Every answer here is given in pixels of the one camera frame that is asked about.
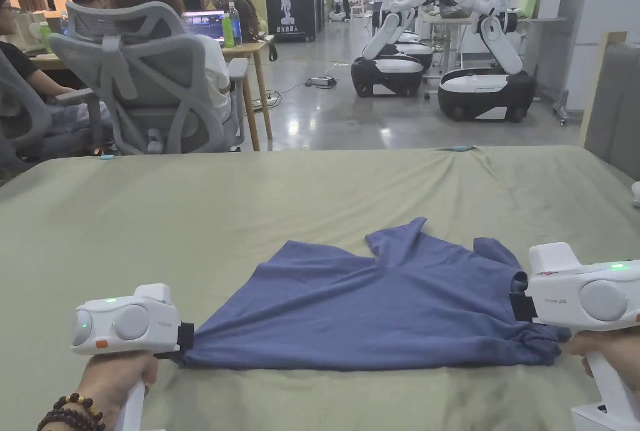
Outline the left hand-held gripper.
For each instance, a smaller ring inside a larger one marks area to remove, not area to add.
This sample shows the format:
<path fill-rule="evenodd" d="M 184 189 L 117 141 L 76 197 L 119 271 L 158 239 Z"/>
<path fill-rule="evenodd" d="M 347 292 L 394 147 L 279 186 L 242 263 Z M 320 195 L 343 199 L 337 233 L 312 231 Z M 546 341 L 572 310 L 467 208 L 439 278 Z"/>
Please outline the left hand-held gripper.
<path fill-rule="evenodd" d="M 144 352 L 158 361 L 179 357 L 194 345 L 194 325 L 183 322 L 167 285 L 141 285 L 133 295 L 90 300 L 76 308 L 74 353 L 87 357 L 113 353 Z M 127 396 L 113 430 L 140 430 L 146 394 L 138 382 Z M 103 413 L 90 398 L 78 397 L 77 405 L 106 430 Z"/>

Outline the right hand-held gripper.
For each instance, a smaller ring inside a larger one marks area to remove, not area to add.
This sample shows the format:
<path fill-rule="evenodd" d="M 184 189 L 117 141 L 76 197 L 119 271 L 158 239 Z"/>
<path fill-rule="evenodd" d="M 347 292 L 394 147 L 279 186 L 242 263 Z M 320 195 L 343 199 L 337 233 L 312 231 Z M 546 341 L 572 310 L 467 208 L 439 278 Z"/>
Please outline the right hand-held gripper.
<path fill-rule="evenodd" d="M 564 242 L 529 250 L 532 276 L 509 294 L 518 321 L 572 332 L 634 330 L 639 326 L 639 261 L 583 265 Z M 602 353 L 586 356 L 601 402 L 572 408 L 576 430 L 639 430 L 631 387 Z"/>

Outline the person's left hand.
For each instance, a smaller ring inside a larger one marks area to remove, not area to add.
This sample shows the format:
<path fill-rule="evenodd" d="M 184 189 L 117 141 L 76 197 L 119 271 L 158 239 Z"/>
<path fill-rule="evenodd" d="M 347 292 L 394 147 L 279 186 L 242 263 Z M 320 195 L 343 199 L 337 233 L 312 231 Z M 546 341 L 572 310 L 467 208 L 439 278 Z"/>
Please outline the person's left hand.
<path fill-rule="evenodd" d="M 113 430 L 131 389 L 142 382 L 148 394 L 157 375 L 158 359 L 150 353 L 98 355 L 88 360 L 76 391 L 94 401 L 105 429 Z"/>

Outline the person's right hand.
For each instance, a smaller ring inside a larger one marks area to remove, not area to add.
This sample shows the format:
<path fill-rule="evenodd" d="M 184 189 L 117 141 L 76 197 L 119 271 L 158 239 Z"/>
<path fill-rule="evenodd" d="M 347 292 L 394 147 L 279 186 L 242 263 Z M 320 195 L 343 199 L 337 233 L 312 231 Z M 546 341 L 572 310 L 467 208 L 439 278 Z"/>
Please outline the person's right hand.
<path fill-rule="evenodd" d="M 569 355 L 580 356 L 586 374 L 593 376 L 587 361 L 590 353 L 600 353 L 639 396 L 639 332 L 618 330 L 610 332 L 583 331 L 572 336 L 562 346 Z"/>

